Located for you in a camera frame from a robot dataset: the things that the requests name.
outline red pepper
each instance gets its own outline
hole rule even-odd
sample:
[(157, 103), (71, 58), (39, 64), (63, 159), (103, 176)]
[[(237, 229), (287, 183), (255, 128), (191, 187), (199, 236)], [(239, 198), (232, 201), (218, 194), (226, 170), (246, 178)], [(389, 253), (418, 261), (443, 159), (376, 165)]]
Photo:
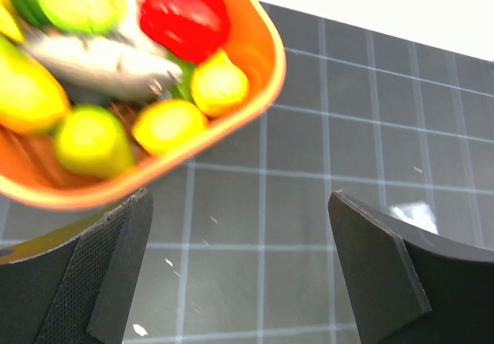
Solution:
[(230, 19), (223, 0), (144, 0), (140, 28), (179, 58), (200, 63), (226, 43)]

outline table surface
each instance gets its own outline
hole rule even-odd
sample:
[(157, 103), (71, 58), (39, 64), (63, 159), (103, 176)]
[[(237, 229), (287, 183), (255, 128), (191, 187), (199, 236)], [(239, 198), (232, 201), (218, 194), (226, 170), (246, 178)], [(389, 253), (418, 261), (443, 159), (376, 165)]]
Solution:
[[(439, 234), (494, 247), (491, 65), (266, 8), (286, 46), (283, 92), (150, 186), (128, 344), (359, 343), (327, 217), (338, 189), (382, 211), (424, 201)], [(0, 240), (88, 213), (0, 198)]]

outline white speck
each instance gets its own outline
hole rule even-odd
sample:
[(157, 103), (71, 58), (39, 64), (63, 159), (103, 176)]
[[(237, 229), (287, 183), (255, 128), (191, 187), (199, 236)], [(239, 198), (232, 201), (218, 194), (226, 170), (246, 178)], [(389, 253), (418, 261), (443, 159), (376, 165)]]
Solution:
[(134, 331), (139, 335), (139, 336), (146, 336), (149, 335), (144, 327), (141, 325), (138, 325), (137, 323), (134, 323), (132, 325), (134, 327)]

